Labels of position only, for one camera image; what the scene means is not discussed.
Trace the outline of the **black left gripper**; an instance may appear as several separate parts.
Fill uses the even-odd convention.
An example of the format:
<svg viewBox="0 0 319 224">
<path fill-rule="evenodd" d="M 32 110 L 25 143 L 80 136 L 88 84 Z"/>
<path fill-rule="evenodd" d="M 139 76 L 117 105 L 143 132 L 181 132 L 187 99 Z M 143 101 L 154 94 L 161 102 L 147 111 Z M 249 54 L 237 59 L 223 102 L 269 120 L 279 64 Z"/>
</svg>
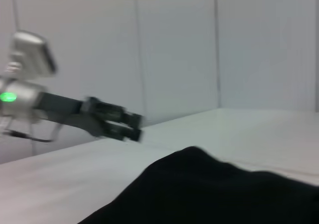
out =
<svg viewBox="0 0 319 224">
<path fill-rule="evenodd" d="M 79 101 L 50 93 L 42 93 L 37 110 L 44 112 L 52 122 L 82 129 L 93 137 L 129 139 L 139 142 L 144 117 L 124 108 L 104 103 L 95 97 Z M 118 125 L 122 121 L 127 126 Z"/>
</svg>

